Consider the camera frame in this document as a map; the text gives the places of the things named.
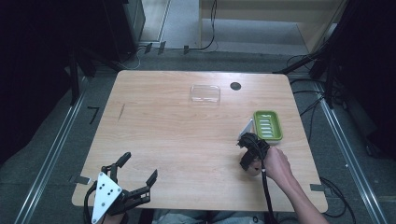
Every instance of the person's leg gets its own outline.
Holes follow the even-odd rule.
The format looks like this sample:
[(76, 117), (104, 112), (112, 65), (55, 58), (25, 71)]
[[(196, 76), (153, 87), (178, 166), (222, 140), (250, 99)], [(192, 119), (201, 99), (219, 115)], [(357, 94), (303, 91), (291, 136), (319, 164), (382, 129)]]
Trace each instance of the person's leg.
[(162, 210), (154, 211), (152, 224), (206, 223), (206, 211), (199, 210)]
[(209, 222), (216, 224), (264, 224), (263, 212), (209, 212)]

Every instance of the wooden table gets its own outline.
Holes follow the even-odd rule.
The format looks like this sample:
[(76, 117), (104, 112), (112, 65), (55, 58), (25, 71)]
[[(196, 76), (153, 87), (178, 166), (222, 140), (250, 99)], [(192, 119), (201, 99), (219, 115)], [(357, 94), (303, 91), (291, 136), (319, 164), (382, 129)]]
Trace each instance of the wooden table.
[[(239, 82), (241, 90), (230, 88)], [(219, 105), (194, 105), (191, 86), (220, 87)], [(216, 72), (122, 71), (118, 74), (81, 175), (97, 179), (100, 168), (125, 152), (132, 158), (119, 169), (122, 188), (146, 186), (158, 169), (145, 208), (266, 211), (260, 176), (239, 165), (237, 136), (257, 110), (274, 110), (280, 120), (291, 169), (320, 212), (327, 210), (318, 173), (286, 76)], [(269, 179), (275, 211), (293, 211)], [(89, 186), (77, 185), (73, 204), (82, 206)]]

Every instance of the human hand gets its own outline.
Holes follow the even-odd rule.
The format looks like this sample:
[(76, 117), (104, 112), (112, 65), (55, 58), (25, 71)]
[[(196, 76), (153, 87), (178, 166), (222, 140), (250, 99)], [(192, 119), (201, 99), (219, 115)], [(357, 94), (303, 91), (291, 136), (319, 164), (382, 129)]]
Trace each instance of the human hand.
[(273, 179), (282, 189), (294, 179), (288, 157), (276, 147), (268, 149), (264, 166), (267, 176)]
[(115, 216), (105, 215), (105, 216), (102, 216), (97, 223), (120, 224), (122, 222), (124, 215), (125, 215), (124, 213), (118, 214)]

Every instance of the table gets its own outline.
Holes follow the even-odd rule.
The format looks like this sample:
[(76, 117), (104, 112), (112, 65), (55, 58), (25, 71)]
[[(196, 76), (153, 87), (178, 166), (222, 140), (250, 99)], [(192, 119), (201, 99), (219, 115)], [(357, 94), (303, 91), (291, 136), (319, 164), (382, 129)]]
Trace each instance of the table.
[[(241, 90), (230, 88), (239, 82)], [(191, 86), (220, 87), (218, 105), (195, 105)], [(132, 158), (118, 171), (122, 188), (146, 186), (158, 169), (151, 202), (144, 208), (267, 211), (260, 176), (248, 176), (239, 165), (237, 136), (257, 110), (274, 110), (283, 139), (277, 144), (308, 198), (327, 210), (303, 125), (284, 75), (219, 72), (121, 71), (110, 93), (81, 175), (97, 179), (102, 165), (125, 152)], [(271, 179), (275, 211), (293, 211)], [(77, 185), (73, 204), (82, 206), (90, 186)]]
[[(200, 0), (199, 43), (202, 19), (211, 18), (213, 1)], [(218, 0), (216, 19), (297, 22), (308, 52), (314, 52), (346, 5), (347, 0)]]

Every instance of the floor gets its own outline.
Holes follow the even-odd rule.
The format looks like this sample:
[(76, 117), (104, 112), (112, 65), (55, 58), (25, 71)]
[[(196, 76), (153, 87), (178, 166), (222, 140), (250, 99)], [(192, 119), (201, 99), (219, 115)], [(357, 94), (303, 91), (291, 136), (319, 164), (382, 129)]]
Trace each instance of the floor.
[[(183, 51), (172, 49), (182, 49), (185, 45), (190, 48), (197, 46), (197, 1), (143, 0), (143, 5), (147, 10), (147, 25), (141, 44), (152, 42), (153, 46), (159, 46), (159, 43), (166, 41), (166, 49), (162, 54), (156, 49), (148, 53), (140, 52), (123, 62), (129, 68), (262, 73), (282, 69), (301, 58), (293, 56), (307, 53), (293, 23), (218, 20), (216, 42), (207, 50), (210, 53), (195, 51), (184, 55)], [(185, 23), (180, 22), (179, 18), (183, 18)], [(210, 21), (204, 22), (204, 44), (212, 35), (209, 24)], [(307, 78), (307, 68), (302, 67), (297, 73), (291, 73), (290, 81)], [(85, 91), (82, 92), (79, 107), (69, 106), (71, 96), (70, 92), (67, 93), (43, 122), (32, 142), (0, 167), (1, 224), (14, 220), (17, 220), (15, 223), (51, 223), (54, 220), (57, 223), (82, 222), (81, 208), (70, 202), (75, 185), (69, 180), (71, 175), (81, 170), (117, 76), (100, 64), (98, 72), (95, 78), (84, 78), (81, 87)], [(317, 85), (309, 81), (290, 85), (293, 91), (320, 91)], [(318, 95), (312, 92), (296, 93), (295, 99), (302, 112), (318, 99)], [(94, 111), (88, 109), (89, 106), (100, 107), (91, 124)], [(302, 116), (302, 122), (307, 137), (311, 136), (310, 147), (319, 175), (329, 178), (344, 193), (354, 211), (356, 223), (396, 223), (396, 162), (367, 155), (364, 141), (342, 105), (335, 105), (330, 110), (322, 102), (316, 111), (311, 110), (310, 114)], [(72, 119), (71, 126), (65, 130), (68, 137), (60, 140), (61, 150), (56, 151), (53, 139), (58, 139), (60, 127), (68, 116)], [(47, 170), (49, 176), (40, 183), (38, 177), (45, 163), (50, 165)], [(37, 180), (44, 188), (35, 191)], [(29, 197), (39, 201), (25, 201)], [(330, 207), (328, 213), (343, 212), (342, 201), (331, 190), (326, 192), (326, 197)], [(30, 203), (27, 204), (29, 209), (23, 205), (26, 202)], [(134, 210), (134, 218), (129, 223), (137, 223), (139, 215), (140, 210)], [(279, 218), (293, 216), (278, 215)], [(328, 219), (331, 223), (353, 223), (348, 211), (338, 218)]]
[[(141, 42), (166, 42), (169, 49), (199, 48), (199, 1), (143, 0), (146, 27)], [(211, 21), (203, 20), (202, 47), (212, 39)], [(281, 21), (215, 20), (215, 42), (207, 51), (305, 55), (297, 24)]]

